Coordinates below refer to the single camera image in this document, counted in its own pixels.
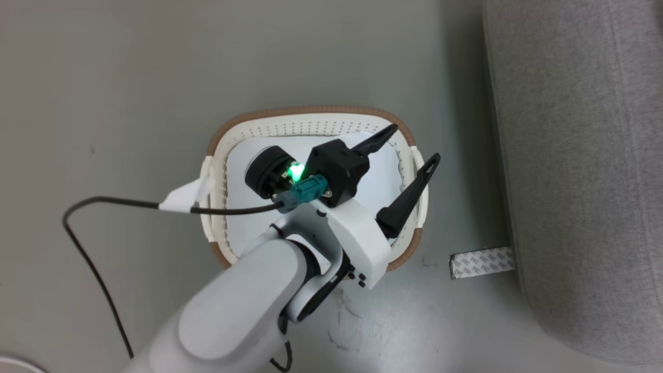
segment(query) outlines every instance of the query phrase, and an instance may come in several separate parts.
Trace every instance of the sofa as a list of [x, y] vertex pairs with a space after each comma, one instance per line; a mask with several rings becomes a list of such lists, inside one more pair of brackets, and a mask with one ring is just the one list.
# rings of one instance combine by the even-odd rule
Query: sofa
[[488, 0], [512, 244], [552, 338], [663, 372], [663, 1]]

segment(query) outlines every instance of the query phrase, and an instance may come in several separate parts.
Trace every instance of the white tape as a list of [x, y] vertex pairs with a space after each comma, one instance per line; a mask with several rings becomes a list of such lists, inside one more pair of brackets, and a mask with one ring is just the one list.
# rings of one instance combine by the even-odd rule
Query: white tape
[[489, 275], [514, 269], [516, 269], [515, 256], [508, 246], [454, 254], [449, 259], [452, 279]]
[[168, 204], [160, 203], [159, 210], [171, 212], [183, 212], [185, 214], [191, 213], [191, 206], [182, 206], [181, 204]]

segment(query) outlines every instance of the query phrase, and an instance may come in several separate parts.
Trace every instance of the black bracket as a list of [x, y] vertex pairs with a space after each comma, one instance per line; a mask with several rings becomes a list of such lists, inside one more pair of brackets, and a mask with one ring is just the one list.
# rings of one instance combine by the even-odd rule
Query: black bracket
[[385, 237], [398, 237], [438, 164], [440, 164], [440, 154], [435, 153], [417, 171], [414, 181], [396, 197], [394, 202], [389, 207], [383, 207], [378, 211], [375, 220]]
[[357, 194], [357, 185], [370, 168], [368, 155], [378, 151], [397, 130], [397, 125], [388, 125], [352, 149], [338, 139], [314, 147], [308, 155], [302, 179], [324, 176], [330, 195], [320, 200], [329, 207], [344, 203]]

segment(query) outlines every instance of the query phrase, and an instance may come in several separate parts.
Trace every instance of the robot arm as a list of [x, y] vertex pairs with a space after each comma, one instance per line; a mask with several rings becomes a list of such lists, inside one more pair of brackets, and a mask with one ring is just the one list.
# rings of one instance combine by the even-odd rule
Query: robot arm
[[[279, 319], [303, 321], [346, 275], [356, 272], [360, 286], [372, 288], [389, 264], [388, 238], [398, 236], [440, 162], [436, 153], [374, 217], [353, 197], [368, 154], [395, 131], [388, 126], [352, 149], [340, 140], [313, 148], [301, 180], [280, 147], [257, 155], [245, 181], [263, 198], [283, 201], [284, 215], [166, 322], [124, 373], [256, 372], [286, 342]], [[287, 240], [293, 234], [312, 248]], [[330, 261], [325, 273], [311, 250]]]
[[269, 240], [205, 286], [123, 373], [250, 373], [282, 348], [278, 318], [306, 279], [296, 244]]

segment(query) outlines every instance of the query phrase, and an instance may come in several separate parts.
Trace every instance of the brown basket rim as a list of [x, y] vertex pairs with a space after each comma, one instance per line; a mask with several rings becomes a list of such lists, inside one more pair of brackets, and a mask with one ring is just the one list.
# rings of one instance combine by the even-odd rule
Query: brown basket rim
[[[391, 123], [395, 123], [398, 126], [398, 130], [403, 134], [403, 137], [405, 137], [405, 141], [408, 143], [409, 146], [416, 146], [416, 142], [414, 141], [414, 136], [412, 136], [412, 132], [410, 131], [408, 126], [405, 125], [405, 123], [402, 120], [400, 120], [399, 117], [395, 116], [390, 112], [386, 112], [385, 110], [376, 109], [376, 108], [365, 108], [361, 106], [295, 106], [291, 108], [267, 109], [267, 110], [259, 110], [257, 112], [245, 113], [226, 121], [212, 137], [210, 141], [210, 146], [208, 147], [207, 150], [207, 155], [214, 156], [216, 148], [219, 145], [219, 142], [221, 141], [223, 135], [225, 135], [232, 127], [235, 127], [240, 123], [254, 119], [262, 119], [266, 117], [278, 117], [282, 115], [312, 114], [312, 113], [350, 113], [350, 114], [364, 114], [364, 115], [373, 115], [381, 117], [390, 121]], [[414, 254], [414, 251], [417, 249], [417, 246], [419, 246], [419, 241], [421, 240], [422, 232], [423, 228], [414, 229], [412, 239], [410, 240], [410, 244], [408, 245], [407, 249], [405, 249], [403, 254], [401, 254], [398, 258], [394, 259], [392, 262], [389, 263], [389, 266], [387, 266], [387, 271], [393, 271], [394, 269], [402, 266], [408, 259], [410, 259], [410, 257]], [[223, 253], [221, 253], [219, 244], [217, 242], [210, 242], [210, 248], [214, 253], [214, 256], [217, 258], [219, 264], [221, 264], [221, 267], [223, 267], [224, 269], [230, 268], [231, 264], [230, 262], [228, 262], [225, 256], [223, 256]]]

